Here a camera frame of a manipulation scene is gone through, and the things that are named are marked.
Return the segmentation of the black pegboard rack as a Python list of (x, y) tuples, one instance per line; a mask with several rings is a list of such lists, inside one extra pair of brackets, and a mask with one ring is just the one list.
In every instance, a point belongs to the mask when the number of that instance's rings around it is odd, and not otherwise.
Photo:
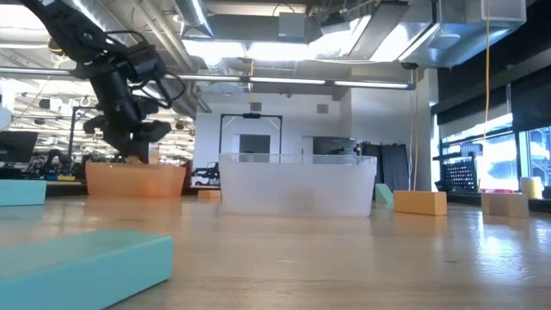
[(446, 193), (476, 194), (478, 177), (475, 162), (464, 160), (443, 165), (442, 190)]

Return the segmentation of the grey ceiling box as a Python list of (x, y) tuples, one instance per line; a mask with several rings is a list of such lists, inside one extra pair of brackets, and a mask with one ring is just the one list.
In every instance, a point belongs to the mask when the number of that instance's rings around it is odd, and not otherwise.
[(278, 36), (303, 40), (306, 36), (306, 17), (301, 13), (282, 12), (278, 16)]

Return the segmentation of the clear plastic bin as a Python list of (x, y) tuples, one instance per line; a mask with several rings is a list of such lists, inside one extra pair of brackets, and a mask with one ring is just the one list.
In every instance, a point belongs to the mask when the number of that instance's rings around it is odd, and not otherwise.
[(221, 153), (222, 210), (231, 214), (368, 217), (377, 158)]

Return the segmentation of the black curtain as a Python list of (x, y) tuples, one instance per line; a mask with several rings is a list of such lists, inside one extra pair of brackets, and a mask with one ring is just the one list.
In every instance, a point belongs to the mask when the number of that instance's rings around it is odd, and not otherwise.
[(391, 191), (409, 189), (409, 167), (404, 144), (377, 145), (362, 142), (362, 156), (377, 159), (375, 183), (384, 183)]

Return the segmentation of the black monitor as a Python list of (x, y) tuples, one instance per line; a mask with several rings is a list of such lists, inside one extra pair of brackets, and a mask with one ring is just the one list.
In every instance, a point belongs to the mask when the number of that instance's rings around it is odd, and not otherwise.
[(0, 162), (28, 164), (37, 139), (37, 132), (0, 132)]

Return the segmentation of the ceiling light strip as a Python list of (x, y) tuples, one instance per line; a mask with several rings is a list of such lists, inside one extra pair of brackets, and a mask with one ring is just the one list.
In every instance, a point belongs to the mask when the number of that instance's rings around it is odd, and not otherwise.
[(180, 74), (178, 78), (186, 81), (247, 83), (247, 84), (295, 84), (326, 87), (384, 89), (384, 90), (414, 90), (416, 85), (409, 83), (381, 81), (324, 80), (297, 77), (259, 77), (259, 76), (219, 76), (200, 74)]

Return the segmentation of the yellow roll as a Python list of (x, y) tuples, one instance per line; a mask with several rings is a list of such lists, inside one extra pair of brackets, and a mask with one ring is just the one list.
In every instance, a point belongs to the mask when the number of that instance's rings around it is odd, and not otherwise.
[(522, 177), (521, 192), (529, 199), (542, 199), (543, 185), (540, 177)]

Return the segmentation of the plain wooden block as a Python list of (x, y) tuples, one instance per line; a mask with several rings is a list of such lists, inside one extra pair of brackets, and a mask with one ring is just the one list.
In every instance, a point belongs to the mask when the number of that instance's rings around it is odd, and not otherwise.
[(529, 199), (523, 194), (484, 193), (481, 195), (483, 214), (524, 219), (529, 217)]

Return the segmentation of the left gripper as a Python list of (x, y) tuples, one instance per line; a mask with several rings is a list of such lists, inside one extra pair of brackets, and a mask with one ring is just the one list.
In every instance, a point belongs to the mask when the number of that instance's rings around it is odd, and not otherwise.
[(158, 112), (158, 105), (151, 100), (137, 100), (130, 92), (127, 79), (120, 71), (102, 72), (90, 78), (102, 112), (83, 124), (87, 134), (102, 131), (103, 140), (117, 149), (116, 163), (126, 163), (128, 157), (149, 163), (149, 143), (159, 142), (171, 131), (164, 121), (148, 121), (148, 114)]

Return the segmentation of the teal block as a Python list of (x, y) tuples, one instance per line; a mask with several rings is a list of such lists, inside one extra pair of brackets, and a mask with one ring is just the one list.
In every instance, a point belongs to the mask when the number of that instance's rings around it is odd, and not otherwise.
[(392, 205), (393, 204), (393, 192), (384, 183), (377, 183), (375, 185), (375, 201), (378, 204)]
[(0, 179), (0, 207), (43, 205), (46, 181)]
[(0, 249), (0, 310), (103, 310), (173, 274), (173, 239), (100, 229)]

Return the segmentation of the orange plastic bin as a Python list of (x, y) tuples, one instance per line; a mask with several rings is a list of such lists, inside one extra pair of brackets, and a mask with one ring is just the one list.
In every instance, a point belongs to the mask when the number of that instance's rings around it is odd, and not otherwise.
[(165, 164), (88, 163), (88, 194), (95, 197), (180, 197), (186, 169)]

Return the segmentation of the silver air duct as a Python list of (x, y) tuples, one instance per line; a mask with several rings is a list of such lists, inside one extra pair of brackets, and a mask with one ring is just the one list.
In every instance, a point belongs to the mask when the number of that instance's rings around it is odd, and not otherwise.
[(428, 0), (430, 19), (399, 62), (451, 68), (482, 52), (527, 21), (527, 0)]

